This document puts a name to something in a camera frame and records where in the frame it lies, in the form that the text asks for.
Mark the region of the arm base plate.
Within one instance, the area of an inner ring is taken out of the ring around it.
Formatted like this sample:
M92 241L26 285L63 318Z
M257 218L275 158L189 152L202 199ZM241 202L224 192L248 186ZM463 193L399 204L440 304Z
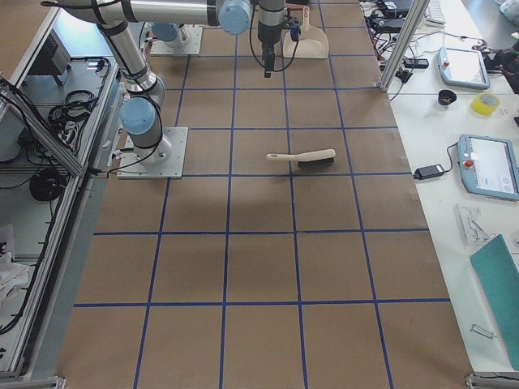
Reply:
M134 148L127 136L125 147L131 148L122 154L122 168L116 171L120 179L162 179L182 177L187 149L187 127L164 127L163 139L156 150Z
M198 55L203 27L194 24L160 24L151 28L152 56Z

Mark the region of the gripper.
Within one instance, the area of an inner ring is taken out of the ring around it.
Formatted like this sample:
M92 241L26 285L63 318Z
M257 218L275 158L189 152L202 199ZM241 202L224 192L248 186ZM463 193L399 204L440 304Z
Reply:
M262 59L264 61L264 78L270 78L274 71L274 45L281 39L282 24L258 24L257 37L261 43Z

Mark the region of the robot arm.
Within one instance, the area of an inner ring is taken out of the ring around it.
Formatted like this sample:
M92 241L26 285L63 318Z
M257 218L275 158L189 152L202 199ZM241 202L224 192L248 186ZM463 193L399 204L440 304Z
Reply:
M258 39L267 78L275 71L275 45L290 26L284 1L42 1L42 6L61 8L77 19L95 24L114 55L132 97L145 97L157 107L165 87L153 73L129 30L130 23L201 24L221 27L240 35L258 15Z
M185 24L154 22L152 34L170 47L187 45L191 39L191 33Z

